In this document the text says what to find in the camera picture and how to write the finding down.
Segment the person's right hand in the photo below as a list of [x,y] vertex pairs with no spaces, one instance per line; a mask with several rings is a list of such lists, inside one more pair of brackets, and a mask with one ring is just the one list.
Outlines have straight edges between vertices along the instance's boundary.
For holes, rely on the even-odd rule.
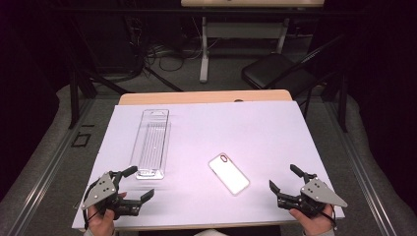
[[317,215],[314,218],[309,218],[303,214],[300,210],[292,208],[289,213],[302,225],[303,231],[306,232],[326,232],[333,229],[331,220],[326,218],[327,216],[332,216],[332,206],[326,205],[323,210],[322,215]]

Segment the white table board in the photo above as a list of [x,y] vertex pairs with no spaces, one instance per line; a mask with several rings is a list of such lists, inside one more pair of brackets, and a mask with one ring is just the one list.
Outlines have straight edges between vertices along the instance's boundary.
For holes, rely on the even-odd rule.
[[[168,104],[170,136],[165,176],[130,176],[120,189],[131,199],[154,191],[137,216],[122,216],[119,230],[161,230],[276,225],[291,221],[269,188],[296,195],[304,182],[297,165],[327,182],[327,171],[294,101]],[[249,186],[232,195],[209,168],[226,153]]]

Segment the person's left hand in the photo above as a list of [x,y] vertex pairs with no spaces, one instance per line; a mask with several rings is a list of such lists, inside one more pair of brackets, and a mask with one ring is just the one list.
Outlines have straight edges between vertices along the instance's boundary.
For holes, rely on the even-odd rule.
[[87,210],[88,228],[92,230],[115,230],[115,212],[108,209],[104,214],[100,214],[95,206],[90,206]]

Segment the metal floor rail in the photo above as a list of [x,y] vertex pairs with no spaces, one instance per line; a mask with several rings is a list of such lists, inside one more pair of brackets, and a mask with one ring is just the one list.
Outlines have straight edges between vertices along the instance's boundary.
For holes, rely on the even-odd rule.
[[398,236],[349,134],[345,133],[338,123],[336,106],[332,102],[325,102],[325,108],[327,109],[331,124],[345,149],[355,178],[382,236]]
[[81,236],[72,227],[95,160],[94,101],[68,127],[61,106],[52,127],[0,203],[0,236]]

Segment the black folding chair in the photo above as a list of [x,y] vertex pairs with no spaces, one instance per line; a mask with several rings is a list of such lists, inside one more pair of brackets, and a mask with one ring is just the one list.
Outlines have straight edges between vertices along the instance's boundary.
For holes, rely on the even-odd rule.
[[335,74],[335,71],[330,71],[325,76],[317,77],[307,67],[329,54],[343,39],[344,35],[339,35],[297,62],[282,54],[271,53],[244,67],[241,79],[253,89],[285,89],[295,98]]

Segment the white metal desk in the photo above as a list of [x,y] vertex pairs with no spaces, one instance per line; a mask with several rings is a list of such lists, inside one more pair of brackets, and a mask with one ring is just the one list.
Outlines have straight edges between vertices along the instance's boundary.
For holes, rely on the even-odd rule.
[[[320,9],[325,0],[181,0],[181,6],[197,10],[301,10]],[[202,17],[202,64],[200,82],[206,83],[209,78],[209,38],[268,38],[277,39],[276,52],[282,51],[284,39],[288,30],[289,19],[267,23],[265,20],[255,22],[237,20],[222,22],[211,21]]]

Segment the wooden table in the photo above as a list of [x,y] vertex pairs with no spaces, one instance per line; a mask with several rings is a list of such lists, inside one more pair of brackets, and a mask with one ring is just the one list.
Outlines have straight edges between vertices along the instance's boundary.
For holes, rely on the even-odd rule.
[[233,90],[131,93],[121,97],[113,110],[90,177],[97,179],[108,170],[129,166],[139,123],[144,110],[166,109],[168,104],[222,103],[244,101],[293,101],[285,90]]

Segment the black metal stand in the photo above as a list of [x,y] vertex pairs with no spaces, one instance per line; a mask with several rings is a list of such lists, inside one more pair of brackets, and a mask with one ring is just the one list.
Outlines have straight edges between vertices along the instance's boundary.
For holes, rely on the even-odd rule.
[[307,117],[313,89],[320,84],[325,84],[325,89],[323,91],[324,101],[331,101],[332,99],[337,99],[336,121],[341,130],[344,133],[346,133],[348,77],[345,73],[330,73],[324,76],[323,78],[319,79],[311,87],[306,88],[302,91],[302,93],[307,94],[306,99],[300,103],[300,105],[304,108],[304,117]]

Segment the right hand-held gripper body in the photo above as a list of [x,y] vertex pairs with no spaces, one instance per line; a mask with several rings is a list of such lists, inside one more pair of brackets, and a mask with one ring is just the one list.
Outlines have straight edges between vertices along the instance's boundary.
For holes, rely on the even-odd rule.
[[308,217],[321,213],[326,205],[347,207],[347,202],[319,178],[313,178],[301,189],[298,196],[282,194],[277,190],[277,206],[284,209],[296,208]]

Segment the clear plastic tray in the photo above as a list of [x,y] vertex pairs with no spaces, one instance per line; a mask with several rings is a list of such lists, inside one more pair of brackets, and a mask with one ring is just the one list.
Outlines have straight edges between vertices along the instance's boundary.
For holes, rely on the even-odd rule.
[[171,127],[169,115],[168,109],[147,109],[142,114],[131,158],[139,180],[164,178]]

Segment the iridescent phone case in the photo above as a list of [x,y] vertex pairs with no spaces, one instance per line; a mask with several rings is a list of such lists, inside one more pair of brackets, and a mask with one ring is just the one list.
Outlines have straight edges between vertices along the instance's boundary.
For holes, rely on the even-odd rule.
[[241,193],[250,185],[250,180],[224,152],[210,160],[208,166],[234,196]]

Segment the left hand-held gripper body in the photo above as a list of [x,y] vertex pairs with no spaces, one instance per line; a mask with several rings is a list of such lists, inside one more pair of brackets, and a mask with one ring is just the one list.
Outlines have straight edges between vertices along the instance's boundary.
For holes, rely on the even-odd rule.
[[123,177],[120,180],[115,179],[114,173],[114,171],[105,172],[89,186],[82,203],[85,220],[88,220],[87,209],[90,206],[95,206],[99,213],[112,209],[115,212],[115,219],[120,216],[139,215],[142,202],[125,200],[119,195],[119,183]]

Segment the person's leg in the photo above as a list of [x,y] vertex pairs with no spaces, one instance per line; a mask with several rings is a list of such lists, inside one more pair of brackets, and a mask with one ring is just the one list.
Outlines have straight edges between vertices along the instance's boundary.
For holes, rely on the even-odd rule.
[[220,231],[217,231],[215,229],[207,229],[204,231],[201,231],[193,236],[229,236],[227,234],[224,234]]

